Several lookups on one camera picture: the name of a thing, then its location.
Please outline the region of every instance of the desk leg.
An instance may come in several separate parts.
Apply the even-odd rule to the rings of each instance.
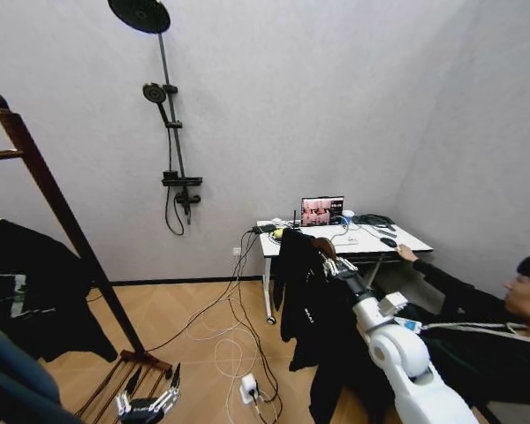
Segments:
[[[265,296],[265,312],[267,313],[267,322],[276,323],[276,319],[271,312],[271,295],[269,294],[269,283],[271,281],[271,258],[265,258],[265,274],[263,274],[263,295]]]
[[[375,276],[377,275],[377,272],[379,272],[379,267],[381,267],[381,262],[377,262],[371,269],[367,272],[367,275],[365,276],[365,282],[367,283],[367,287],[371,287],[373,284],[373,280],[375,280]]]

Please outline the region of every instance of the black clothing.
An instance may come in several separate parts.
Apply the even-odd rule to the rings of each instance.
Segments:
[[[66,246],[0,220],[0,330],[34,358],[116,350],[90,312],[92,277]]]
[[[463,311],[439,314],[433,322],[518,322],[504,302],[475,290],[437,267],[417,260],[414,269]],[[530,404],[530,341],[482,332],[429,329],[421,334],[444,381],[468,403]]]
[[[347,287],[326,280],[322,257],[311,239],[285,230],[279,254],[273,295],[277,310],[284,301],[281,337],[297,339],[289,369],[318,365],[310,392],[316,424],[329,423],[343,385],[359,394],[372,417],[379,417],[394,398],[392,389],[355,328]],[[505,311],[500,299],[433,265],[418,260],[414,268],[445,294],[443,312],[434,315],[410,305],[400,316],[425,324],[519,321]],[[444,381],[468,404],[530,404],[530,342],[454,329],[428,329],[420,336]]]
[[[345,284],[326,279],[323,258],[311,246],[311,239],[296,231],[284,231],[273,298],[277,310],[284,302],[281,338],[285,342],[293,337],[297,340],[289,369],[318,365],[310,390],[310,413],[317,424],[327,424],[344,385],[371,399],[372,409],[379,402],[371,396],[371,385],[365,383],[373,370],[363,370],[370,359],[356,330],[351,293]],[[381,390],[386,390],[385,383]]]

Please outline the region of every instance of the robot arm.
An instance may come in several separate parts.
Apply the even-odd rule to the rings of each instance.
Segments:
[[[141,368],[130,378],[122,393],[116,395],[117,417],[122,424],[156,424],[161,421],[180,398],[180,364],[170,382],[170,388],[160,397],[131,399],[140,378]]]
[[[378,302],[357,268],[343,258],[326,259],[324,270],[352,291],[360,333],[371,359],[395,392],[395,407],[403,423],[477,424],[463,398],[443,382],[422,339],[395,323],[394,314],[407,304],[405,297],[391,293]]]

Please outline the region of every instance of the black jacket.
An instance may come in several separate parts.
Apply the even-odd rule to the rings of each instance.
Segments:
[[[49,361],[68,351],[90,351],[116,359],[88,308],[92,281],[65,245],[0,221],[0,330],[32,357]]]
[[[377,381],[379,390],[366,383],[373,375],[380,377],[381,372],[369,366],[367,347],[356,330],[351,293],[344,284],[326,279],[323,258],[312,247],[311,239],[296,231],[284,231],[273,299],[277,310],[284,303],[281,338],[285,342],[293,337],[297,340],[289,369],[318,365],[310,389],[310,413],[316,424],[327,424],[343,386],[369,399],[372,411],[383,408],[386,401],[371,393],[389,388],[384,376]]]

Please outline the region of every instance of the laptop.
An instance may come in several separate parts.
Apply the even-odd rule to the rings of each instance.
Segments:
[[[344,196],[303,198],[300,226],[336,225],[344,212]]]

